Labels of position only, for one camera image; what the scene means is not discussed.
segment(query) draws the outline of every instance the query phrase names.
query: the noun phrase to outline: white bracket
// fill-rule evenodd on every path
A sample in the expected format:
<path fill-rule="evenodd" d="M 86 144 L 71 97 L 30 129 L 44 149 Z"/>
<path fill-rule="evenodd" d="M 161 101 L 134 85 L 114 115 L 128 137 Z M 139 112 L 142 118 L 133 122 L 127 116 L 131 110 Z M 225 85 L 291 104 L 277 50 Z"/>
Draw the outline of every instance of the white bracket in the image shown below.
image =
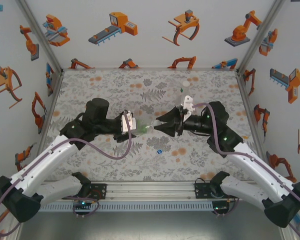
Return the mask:
<path fill-rule="evenodd" d="M 186 95 L 184 98 L 183 109 L 186 109 L 188 112 L 184 115 L 184 119 L 183 119 L 184 122 L 192 115 L 192 112 L 195 111 L 195 108 L 192 107 L 193 107 L 193 98 Z"/>
<path fill-rule="evenodd" d="M 136 129 L 136 120 L 132 116 L 131 111 L 127 111 L 126 115 L 128 117 L 128 122 L 129 122 L 129 125 L 130 125 L 130 129 L 135 130 Z M 121 116 L 121 120 L 122 120 L 122 133 L 125 133 L 125 132 L 127 133 L 128 132 L 128 126 L 126 124 L 124 115 Z"/>

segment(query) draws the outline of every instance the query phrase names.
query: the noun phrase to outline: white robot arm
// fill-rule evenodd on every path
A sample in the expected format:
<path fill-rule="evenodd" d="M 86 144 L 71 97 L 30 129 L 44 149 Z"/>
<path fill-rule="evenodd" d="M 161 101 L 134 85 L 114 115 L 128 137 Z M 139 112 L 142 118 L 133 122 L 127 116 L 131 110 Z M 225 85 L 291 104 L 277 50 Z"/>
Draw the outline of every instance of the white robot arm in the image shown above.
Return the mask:
<path fill-rule="evenodd" d="M 112 159 L 122 159 L 128 154 L 127 150 L 121 157 L 109 156 L 90 144 L 98 135 L 113 134 L 118 143 L 129 139 L 128 149 L 131 146 L 131 138 L 135 137 L 131 131 L 136 129 L 133 114 L 125 111 L 115 119 L 106 119 L 108 107 L 109 102 L 101 98 L 89 101 L 85 113 L 67 123 L 60 135 L 29 165 L 11 178 L 0 177 L 2 203 L 20 223 L 32 218 L 48 203 L 67 196 L 84 198 L 89 194 L 91 182 L 79 172 L 63 180 L 43 184 L 63 161 L 85 145 Z"/>
<path fill-rule="evenodd" d="M 219 172 L 211 179 L 211 191 L 214 194 L 236 196 L 262 209 L 266 216 L 276 225 L 285 228 L 300 210 L 300 182 L 293 184 L 284 178 L 263 160 L 261 160 L 243 142 L 243 139 L 227 126 L 229 114 L 218 101 L 209 104 L 192 104 L 193 99 L 185 96 L 180 108 L 171 111 L 157 120 L 163 124 L 154 129 L 171 137 L 183 131 L 209 136 L 207 143 L 210 148 L 227 157 L 235 165 L 243 169 L 258 187 L 239 181 L 227 172 Z M 193 115 L 195 107 L 207 106 L 202 115 Z"/>

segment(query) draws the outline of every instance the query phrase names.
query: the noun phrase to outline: small bottle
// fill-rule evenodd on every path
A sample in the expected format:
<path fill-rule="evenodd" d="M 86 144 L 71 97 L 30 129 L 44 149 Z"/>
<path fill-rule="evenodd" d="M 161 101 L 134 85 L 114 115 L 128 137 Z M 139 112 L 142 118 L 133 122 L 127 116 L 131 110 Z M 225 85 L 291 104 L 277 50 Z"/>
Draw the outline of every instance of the small bottle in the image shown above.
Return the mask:
<path fill-rule="evenodd" d="M 176 98 L 176 103 L 175 103 L 175 106 L 178 109 L 181 106 L 183 106 L 185 96 L 190 94 L 189 88 L 190 88 L 190 83 L 188 81 L 182 82 L 182 86 L 180 88 L 180 92 L 179 92 L 179 95 Z"/>

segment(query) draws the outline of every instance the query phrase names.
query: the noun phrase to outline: white cap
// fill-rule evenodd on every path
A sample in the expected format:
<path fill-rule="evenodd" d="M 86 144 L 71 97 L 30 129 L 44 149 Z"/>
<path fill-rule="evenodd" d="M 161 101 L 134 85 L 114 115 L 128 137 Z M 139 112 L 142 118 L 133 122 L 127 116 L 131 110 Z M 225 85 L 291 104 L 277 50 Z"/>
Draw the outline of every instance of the white cap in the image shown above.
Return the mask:
<path fill-rule="evenodd" d="M 184 82 L 182 82 L 182 86 L 187 88 L 187 87 L 190 86 L 190 82 L 189 81 L 184 81 Z"/>

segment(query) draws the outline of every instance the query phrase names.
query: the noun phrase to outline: patterned table surface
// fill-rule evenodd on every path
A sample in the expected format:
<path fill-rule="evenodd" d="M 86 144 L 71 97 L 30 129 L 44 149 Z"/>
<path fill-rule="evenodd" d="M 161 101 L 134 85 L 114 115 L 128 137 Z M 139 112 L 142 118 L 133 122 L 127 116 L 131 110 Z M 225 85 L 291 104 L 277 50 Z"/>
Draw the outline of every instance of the patterned table surface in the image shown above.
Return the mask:
<path fill-rule="evenodd" d="M 68 70 L 45 140 L 45 147 L 59 134 L 64 125 L 85 111 L 87 101 L 98 97 L 110 102 L 107 118 L 114 118 L 124 109 L 137 109 L 139 118 L 154 120 L 174 106 L 183 81 L 190 82 L 194 103 L 220 101 L 229 113 L 228 126 L 255 149 L 251 129 L 233 71 L 185 70 Z M 108 159 L 85 146 L 62 163 L 48 178 L 57 181 L 80 171 L 94 181 L 193 181 L 206 180 L 219 171 L 227 171 L 240 180 L 249 177 L 238 167 L 214 153 L 207 137 L 184 131 L 170 137 L 152 131 L 132 140 L 129 155 L 123 160 Z M 116 143 L 110 135 L 100 135 L 92 142 L 110 155 L 120 156 L 127 141 Z"/>

